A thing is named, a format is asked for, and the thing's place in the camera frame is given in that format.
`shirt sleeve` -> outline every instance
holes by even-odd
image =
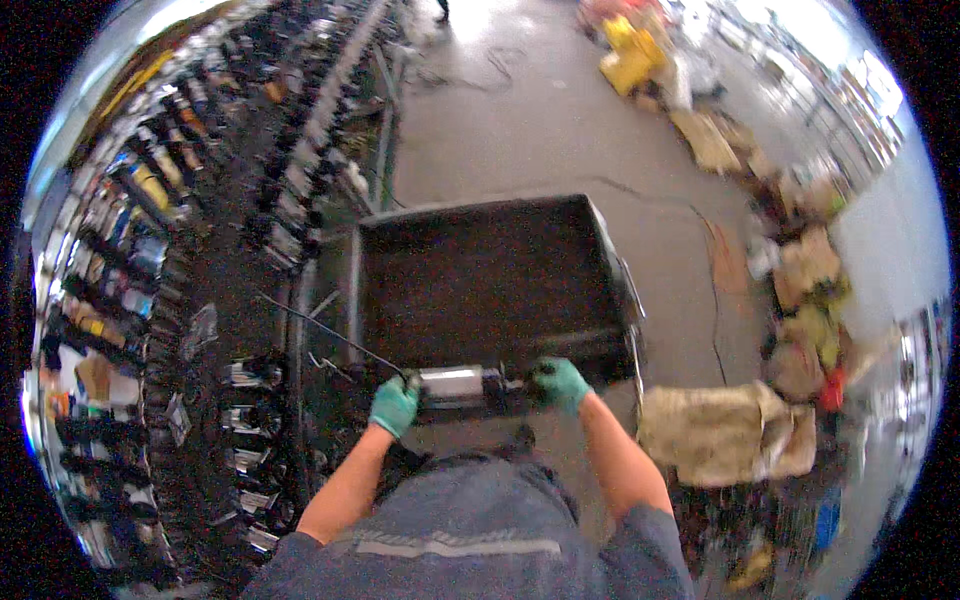
[[[693,582],[674,518],[635,506],[600,552],[612,598],[690,598]]]
[[[263,565],[241,594],[245,600],[258,598],[286,598],[303,596],[300,580],[324,545],[310,536],[294,532],[284,536],[276,548],[276,554]]]

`forearm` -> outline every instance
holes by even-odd
[[[383,459],[393,442],[394,436],[389,431],[371,423],[347,459],[310,500],[297,531],[320,543],[329,543],[368,515]]]
[[[638,504],[673,515],[660,470],[600,396],[587,392],[579,416],[587,436],[587,455],[613,518],[623,517]]]

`green glove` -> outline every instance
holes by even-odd
[[[533,384],[547,403],[559,406],[574,416],[587,392],[593,391],[573,363],[552,356],[537,361],[533,370]]]
[[[375,422],[395,438],[399,438],[417,416],[417,404],[420,399],[420,379],[409,377],[409,387],[403,388],[403,379],[395,375],[393,379],[381,385],[373,397],[368,422]]]

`black cable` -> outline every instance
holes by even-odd
[[[622,191],[622,192],[626,192],[626,193],[628,193],[628,194],[631,194],[632,196],[634,196],[634,197],[636,197],[636,198],[639,198],[639,199],[641,199],[641,200],[648,200],[648,198],[645,197],[642,193],[640,193],[639,191],[635,190],[633,187],[630,187],[630,186],[627,185],[626,183],[621,183],[620,181],[612,180],[612,179],[610,179],[610,178],[607,178],[607,177],[604,177],[604,176],[601,176],[601,175],[598,175],[598,176],[590,176],[589,179],[593,179],[593,180],[597,180],[597,181],[600,181],[600,182],[602,182],[602,183],[605,183],[606,185],[609,185],[610,187],[613,187],[613,188],[618,189],[618,190],[620,190],[620,191]],[[716,241],[716,236],[713,234],[713,229],[710,227],[710,223],[709,223],[709,221],[707,220],[707,217],[705,217],[704,214],[703,214],[702,212],[700,212],[700,210],[698,210],[697,207],[694,206],[694,205],[691,204],[691,203],[686,203],[686,207],[689,208],[690,210],[692,210],[692,211],[693,211],[693,214],[695,214],[695,215],[697,215],[698,217],[700,217],[700,220],[703,221],[703,223],[704,223],[704,228],[707,230],[707,234],[710,236],[710,238],[711,238],[713,241]],[[726,370],[725,370],[724,367],[723,367],[723,360],[721,360],[721,358],[720,358],[720,350],[717,349],[717,333],[718,333],[718,330],[719,330],[719,328],[720,328],[720,295],[717,293],[717,282],[716,282],[716,279],[715,279],[715,277],[714,277],[714,275],[713,275],[713,270],[714,270],[714,268],[715,268],[715,265],[714,265],[714,262],[713,262],[714,256],[713,256],[713,252],[711,252],[711,251],[709,250],[709,246],[708,246],[708,249],[707,249],[707,257],[708,257],[708,262],[709,262],[709,266],[710,266],[710,287],[711,287],[712,290],[713,290],[713,332],[712,332],[712,334],[710,335],[710,340],[711,340],[711,344],[712,344],[712,346],[713,346],[713,355],[716,356],[716,359],[717,359],[717,368],[719,368],[719,370],[720,370],[720,377],[723,379],[724,387],[726,387],[726,386],[727,386],[727,372],[726,372]]]
[[[574,177],[574,178],[569,178],[564,180],[533,181],[531,183],[525,184],[523,188],[540,187],[544,185],[555,185],[558,182],[563,182],[563,181],[597,181],[609,187],[612,187],[613,189],[619,190],[626,194],[630,194],[631,196],[634,196],[639,200],[643,200],[643,201],[651,200],[649,196],[634,189],[633,187],[627,185],[626,183],[621,183],[620,181],[612,180],[611,178],[603,175],[584,175],[584,176],[579,176],[579,177]],[[509,191],[512,191],[512,190],[504,190],[502,192],[496,192],[496,193],[507,193]],[[707,234],[710,236],[710,238],[713,239],[714,241],[716,240],[716,236],[713,234],[713,229],[710,228],[709,221],[707,220],[706,217],[704,217],[703,213],[701,213],[700,210],[697,209],[696,206],[694,206],[693,204],[691,204],[690,202],[688,202],[686,199],[683,199],[683,198],[671,198],[670,200],[675,200],[677,201],[678,204],[685,204],[686,207],[693,212],[693,214],[697,215],[697,217],[699,217],[700,220],[703,221],[704,227],[707,230]],[[727,372],[724,369],[723,360],[720,358],[720,350],[717,348],[717,333],[719,332],[719,328],[720,328],[720,295],[717,292],[717,284],[713,277],[713,270],[715,268],[715,265],[713,263],[713,258],[714,258],[713,252],[710,252],[709,248],[708,248],[707,255],[708,255],[708,263],[710,267],[710,286],[713,289],[713,333],[711,338],[711,345],[713,346],[713,355],[716,356],[716,359],[717,359],[717,368],[720,370],[720,377],[723,379],[724,386],[726,386]]]
[[[409,208],[409,207],[410,207],[410,206],[407,206],[406,204],[404,204],[404,203],[402,203],[401,201],[399,201],[399,200],[396,199],[396,196],[394,196],[394,192],[390,191],[390,186],[389,186],[389,185],[384,185],[384,186],[383,186],[383,191],[387,192],[387,196],[390,196],[390,200],[394,201],[394,204],[396,204],[396,205],[399,206],[400,208]]]
[[[270,298],[269,296],[267,296],[267,295],[264,294],[263,292],[257,291],[257,294],[258,294],[261,298],[263,298],[264,300],[268,301],[270,304],[275,304],[276,306],[279,306],[280,308],[282,308],[283,310],[287,311],[288,313],[290,313],[290,314],[292,314],[292,315],[297,315],[297,316],[300,317],[301,319],[304,319],[305,321],[308,321],[308,322],[316,325],[317,327],[319,327],[320,330],[321,330],[323,333],[325,333],[325,334],[327,334],[327,335],[329,335],[329,336],[335,337],[335,338],[337,338],[338,340],[341,340],[341,341],[343,341],[343,342],[346,342],[346,343],[349,344],[352,348],[356,348],[356,349],[360,350],[361,352],[363,352],[364,354],[367,354],[368,356],[370,356],[370,358],[372,358],[372,359],[380,362],[381,364],[383,364],[383,365],[385,365],[385,366],[387,366],[387,367],[390,367],[391,369],[393,369],[394,371],[396,371],[397,373],[399,373],[400,377],[403,378],[404,381],[406,381],[406,375],[403,373],[403,369],[401,369],[400,367],[398,367],[398,366],[395,365],[394,363],[390,362],[390,361],[387,360],[386,358],[383,358],[383,357],[381,357],[381,356],[377,356],[376,354],[374,354],[373,352],[370,352],[369,350],[367,350],[366,348],[360,346],[359,344],[356,344],[356,343],[354,343],[354,342],[351,342],[350,340],[348,340],[348,339],[347,339],[346,337],[344,337],[343,335],[340,335],[339,333],[337,333],[337,332],[334,331],[333,329],[327,327],[326,325],[320,323],[319,321],[317,321],[317,320],[314,319],[313,317],[310,317],[309,315],[304,315],[303,313],[299,312],[299,310],[297,310],[297,309],[295,309],[295,308],[291,308],[290,306],[287,306],[286,304],[283,304],[283,303],[281,303],[281,302],[277,302],[276,300]]]
[[[493,68],[504,78],[503,84],[499,87],[487,87],[465,79],[446,77],[425,67],[417,70],[417,76],[430,88],[449,85],[452,87],[475,89],[488,94],[502,94],[514,86],[514,76],[510,73],[510,69],[507,68],[508,63],[503,59],[505,55],[525,57],[527,53],[520,48],[510,48],[506,46],[493,46],[487,50],[487,61],[492,64]]]

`person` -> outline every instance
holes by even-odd
[[[438,16],[436,20],[438,23],[444,25],[450,22],[450,0],[437,0],[440,3],[440,8],[444,10],[444,14]]]
[[[246,598],[692,598],[666,484],[567,360],[533,371],[579,419],[616,532],[598,553],[549,468],[479,452],[433,459],[377,507],[388,448],[417,413],[416,385],[380,386],[368,428]]]

